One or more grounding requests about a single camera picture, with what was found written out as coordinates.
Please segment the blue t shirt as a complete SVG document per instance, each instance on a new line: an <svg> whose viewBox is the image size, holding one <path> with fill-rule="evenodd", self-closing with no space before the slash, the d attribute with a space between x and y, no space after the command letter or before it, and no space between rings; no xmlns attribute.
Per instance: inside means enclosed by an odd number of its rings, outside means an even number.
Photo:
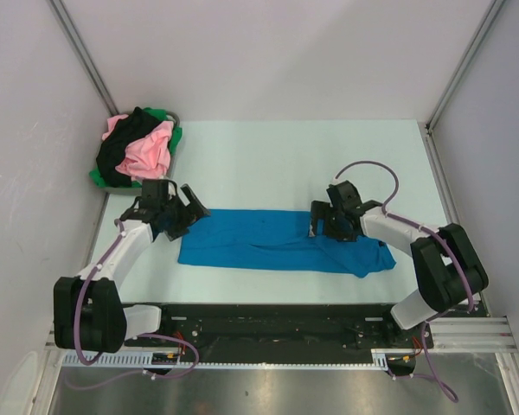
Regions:
<svg viewBox="0 0 519 415"><path fill-rule="evenodd" d="M266 271L319 271L364 278L396 262L377 239L309 235L305 211L214 209L183 236L182 265Z"/></svg>

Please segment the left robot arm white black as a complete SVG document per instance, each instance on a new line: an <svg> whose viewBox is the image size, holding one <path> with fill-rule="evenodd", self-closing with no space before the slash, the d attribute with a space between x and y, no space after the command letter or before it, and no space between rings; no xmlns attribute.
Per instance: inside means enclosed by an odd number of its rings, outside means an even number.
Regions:
<svg viewBox="0 0 519 415"><path fill-rule="evenodd" d="M117 233L99 258L73 277L59 278L53 289L54 343L58 348L116 353L124 342L144 335L162 346L174 335L173 323L155 305L126 306L119 287L138 258L160 235L180 239L208 217L188 184L146 179L140 195L114 221Z"/></svg>

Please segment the grey laundry basket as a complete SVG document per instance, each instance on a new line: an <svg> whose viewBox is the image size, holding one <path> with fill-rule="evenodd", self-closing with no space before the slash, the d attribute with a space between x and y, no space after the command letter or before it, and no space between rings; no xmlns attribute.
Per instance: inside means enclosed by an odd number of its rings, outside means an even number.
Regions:
<svg viewBox="0 0 519 415"><path fill-rule="evenodd" d="M183 138L183 129L180 126L180 119L174 112L168 112L164 109L154 109L150 107L144 108L144 111L148 112L150 115L153 115L154 117L158 118L160 120L160 123L165 120L171 120L175 123L175 128L173 132L173 137L170 140L169 144L169 151L171 154L171 161L173 161L174 156L176 154L176 148L179 145L181 139ZM140 179L138 181L131 182L131 186L129 188L114 188L110 187L106 184L104 179L101 177L98 169L94 169L89 173L92 181L94 184L101 188L102 190L106 191L109 194L115 194L115 195L140 195L141 194L141 188L142 188L142 180Z"/></svg>

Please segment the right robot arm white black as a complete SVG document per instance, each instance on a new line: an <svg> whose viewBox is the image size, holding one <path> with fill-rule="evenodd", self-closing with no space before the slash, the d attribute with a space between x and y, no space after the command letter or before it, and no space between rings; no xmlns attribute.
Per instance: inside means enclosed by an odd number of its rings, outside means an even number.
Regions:
<svg viewBox="0 0 519 415"><path fill-rule="evenodd" d="M338 242L376 239L413 261L417 289L390 310L392 319L381 328L383 340L401 347L413 327L445 314L485 290L489 278L466 231L459 224L428 227L388 211L379 201L362 201L351 182L331 184L329 201L313 201L309 236L319 234Z"/></svg>

